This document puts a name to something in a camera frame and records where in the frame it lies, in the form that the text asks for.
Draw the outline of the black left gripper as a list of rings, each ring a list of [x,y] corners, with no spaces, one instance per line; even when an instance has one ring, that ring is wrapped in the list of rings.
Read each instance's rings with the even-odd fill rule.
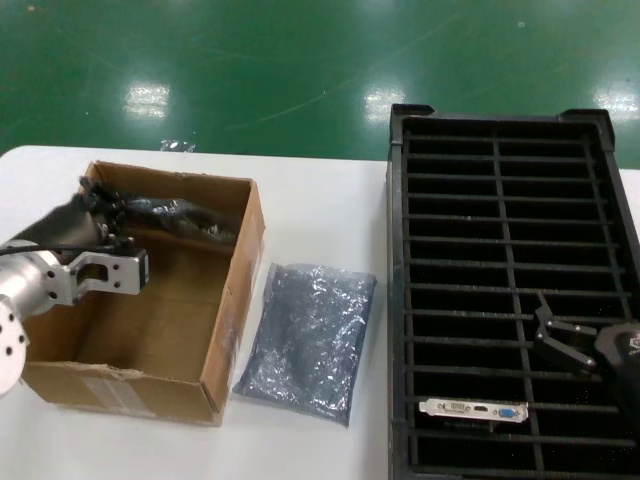
[[[133,238],[124,234],[125,213],[121,206],[126,202],[122,194],[88,176],[80,177],[79,184],[80,194],[14,235],[12,240],[24,240],[46,250],[98,246],[133,250]],[[88,206],[99,206],[97,219]]]

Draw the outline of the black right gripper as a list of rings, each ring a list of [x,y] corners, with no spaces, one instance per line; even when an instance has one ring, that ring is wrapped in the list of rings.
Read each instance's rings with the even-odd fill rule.
[[[542,292],[534,318],[538,327],[534,351],[545,361],[574,375],[589,376],[598,364],[626,416],[639,415],[639,323],[603,328],[597,338],[593,327],[558,320]]]

